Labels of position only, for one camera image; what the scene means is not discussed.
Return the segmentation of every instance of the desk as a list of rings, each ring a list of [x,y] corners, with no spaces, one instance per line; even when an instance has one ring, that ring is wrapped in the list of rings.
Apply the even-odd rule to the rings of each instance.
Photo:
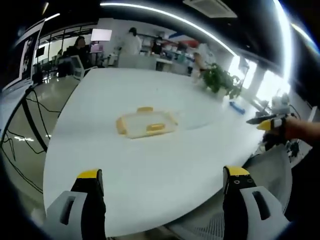
[[[105,233],[121,236],[169,223],[195,209],[223,186],[223,166],[242,166],[263,132],[229,101],[215,100],[191,77],[128,68],[91,70],[70,96],[45,159],[47,209],[70,190],[79,173],[102,169]],[[116,120],[138,107],[173,112],[173,133],[129,139]]]
[[[164,64],[172,64],[173,63],[170,60],[162,59],[162,58],[157,58],[156,61],[159,62],[159,63],[164,63]]]

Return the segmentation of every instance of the wall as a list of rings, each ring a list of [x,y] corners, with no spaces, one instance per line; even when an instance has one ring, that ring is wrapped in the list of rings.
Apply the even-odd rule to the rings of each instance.
[[[290,104],[297,110],[302,120],[307,121],[311,108],[308,104],[293,90],[291,89],[289,92]]]
[[[234,56],[225,49],[219,49],[214,53],[216,63],[219,64],[224,70],[228,71]]]
[[[130,28],[136,28],[138,34],[145,34],[151,36],[157,36],[159,32],[165,32],[165,35],[174,34],[175,31],[152,25],[149,23],[131,21],[131,20],[119,20],[113,18],[100,18],[96,26],[98,29],[109,29],[112,30],[112,35],[110,41],[103,42],[104,56],[115,52],[115,49],[121,43],[123,37],[129,31]]]
[[[264,79],[265,73],[266,73],[266,68],[258,62],[252,77],[251,84],[247,89],[247,94],[250,98],[253,99],[257,95],[257,92]]]

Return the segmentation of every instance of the air conditioning vent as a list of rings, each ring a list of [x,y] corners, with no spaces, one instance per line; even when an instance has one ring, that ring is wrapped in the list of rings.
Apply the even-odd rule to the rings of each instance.
[[[237,18],[237,15],[221,0],[184,0],[184,4],[209,18]]]

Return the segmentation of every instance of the floor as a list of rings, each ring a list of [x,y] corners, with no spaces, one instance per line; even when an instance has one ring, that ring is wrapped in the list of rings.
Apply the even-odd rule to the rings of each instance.
[[[45,82],[42,85],[35,88],[38,100],[48,110],[57,111],[49,112],[40,106],[46,130],[41,120],[38,105],[36,102],[33,102],[36,101],[34,93],[30,93],[27,96],[27,98],[30,99],[27,102],[35,125],[44,139],[45,144],[48,146],[50,141],[49,137],[51,136],[59,117],[58,112],[62,110],[69,96],[79,84],[79,81],[72,76],[61,78],[54,76],[50,79],[47,78],[44,80]],[[8,156],[15,167],[17,167],[24,176],[32,181],[36,187],[32,187],[20,175],[18,175],[17,171],[13,168],[8,159],[5,161],[6,170],[10,180],[18,190],[18,195],[27,215],[30,216],[36,224],[41,226],[45,219],[44,201],[41,191],[43,187],[43,172],[46,154],[45,152],[41,152],[43,149],[36,140],[36,137],[28,124],[22,106],[20,106],[14,115],[9,124],[8,130],[11,132],[7,131],[7,136],[13,140],[14,154],[12,153],[9,142],[3,144],[4,153]],[[27,145],[26,142],[29,143],[37,154]],[[170,233],[168,233],[164,227],[160,227],[143,233],[117,237],[116,239],[160,240],[167,239],[167,236],[170,236]]]

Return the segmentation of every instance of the blue object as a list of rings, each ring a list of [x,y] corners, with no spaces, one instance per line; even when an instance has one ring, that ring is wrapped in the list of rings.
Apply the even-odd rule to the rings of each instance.
[[[244,115],[246,110],[240,106],[238,106],[234,101],[229,102],[230,106],[233,107],[238,113]]]

